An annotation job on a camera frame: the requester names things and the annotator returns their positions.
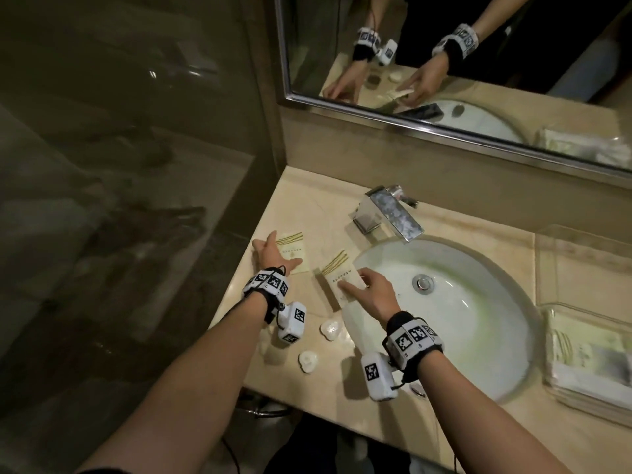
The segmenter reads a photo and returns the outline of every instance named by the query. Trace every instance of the faucet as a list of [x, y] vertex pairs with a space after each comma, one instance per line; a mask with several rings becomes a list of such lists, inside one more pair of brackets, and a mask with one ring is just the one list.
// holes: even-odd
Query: faucet
[[407, 197], [399, 184], [388, 188], [378, 186], [367, 191], [353, 213], [353, 222], [362, 234], [368, 234], [385, 220], [395, 234], [406, 242], [412, 241], [423, 233], [423, 228], [399, 201], [413, 208], [419, 204], [418, 201]]

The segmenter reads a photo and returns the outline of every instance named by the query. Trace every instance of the silver mirror frame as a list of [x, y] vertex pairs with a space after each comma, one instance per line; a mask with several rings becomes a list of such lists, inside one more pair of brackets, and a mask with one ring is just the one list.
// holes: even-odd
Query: silver mirror frame
[[288, 49], [283, 36], [281, 0], [264, 0], [264, 13], [277, 101], [283, 106], [591, 181], [632, 189], [632, 172], [625, 170], [468, 131], [437, 126], [429, 122], [413, 122], [346, 103], [336, 103], [323, 98], [311, 98], [295, 93], [292, 91], [289, 79]]

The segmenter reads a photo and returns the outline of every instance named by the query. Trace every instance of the transparent acrylic box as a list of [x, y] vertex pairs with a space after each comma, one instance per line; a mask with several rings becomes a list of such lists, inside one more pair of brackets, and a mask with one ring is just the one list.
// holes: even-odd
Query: transparent acrylic box
[[632, 427], [632, 245], [553, 225], [535, 268], [551, 394]]

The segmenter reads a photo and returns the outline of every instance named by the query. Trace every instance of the packet with green stripes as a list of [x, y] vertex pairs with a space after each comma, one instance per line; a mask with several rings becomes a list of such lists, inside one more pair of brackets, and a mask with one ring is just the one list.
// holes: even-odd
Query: packet with green stripes
[[338, 287], [340, 280], [345, 280], [359, 287], [360, 289], [366, 288], [366, 284], [362, 281], [358, 271], [353, 266], [347, 253], [342, 250], [336, 256], [327, 263], [321, 270], [322, 275], [327, 280], [327, 284], [331, 288], [331, 291], [336, 296], [336, 300], [340, 304], [341, 308], [344, 308], [347, 304], [354, 300], [351, 296], [348, 296]]
[[285, 259], [301, 258], [303, 260], [291, 274], [304, 273], [310, 270], [305, 253], [305, 244], [303, 239], [303, 231], [290, 232], [283, 234], [277, 239], [280, 255]]

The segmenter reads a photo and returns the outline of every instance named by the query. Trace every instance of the beige marble countertop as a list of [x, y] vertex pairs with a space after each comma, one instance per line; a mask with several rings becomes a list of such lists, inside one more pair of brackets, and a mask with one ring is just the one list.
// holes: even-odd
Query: beige marble countertop
[[[332, 64], [322, 89], [333, 83], [348, 64], [349, 56], [340, 53]], [[383, 96], [398, 86], [389, 80], [392, 71], [398, 71], [403, 79], [414, 72], [414, 68], [392, 64], [387, 67], [371, 65], [371, 73], [380, 76], [380, 84], [374, 90], [361, 88], [358, 105], [378, 108], [385, 101]], [[616, 111], [603, 106], [580, 103], [546, 94], [531, 93], [515, 88], [493, 85], [473, 79], [448, 76], [432, 100], [457, 100], [484, 108], [504, 119], [532, 145], [542, 127], [578, 135], [615, 138], [621, 135]]]
[[[355, 258], [392, 234], [384, 228], [362, 235], [350, 214], [366, 187], [287, 167], [255, 231], [264, 239], [302, 230], [307, 262], [316, 269], [341, 249]], [[533, 233], [420, 203], [409, 210], [426, 233], [450, 239], [484, 254], [505, 270], [533, 300], [535, 266]], [[253, 250], [243, 255], [217, 310], [212, 326], [239, 299], [254, 273]], [[337, 305], [312, 272], [292, 274], [288, 300], [308, 309], [303, 338], [284, 347], [263, 329], [245, 386], [350, 430], [386, 442], [452, 468], [453, 452], [438, 425], [430, 402], [402, 392], [393, 401], [375, 403], [368, 397], [358, 351], [346, 332], [334, 342], [319, 332], [326, 318], [341, 320]], [[298, 366], [301, 351], [313, 350], [319, 365], [312, 374]], [[533, 369], [523, 387], [502, 406], [530, 430], [576, 474], [632, 472], [632, 430], [581, 413], [553, 400]]]

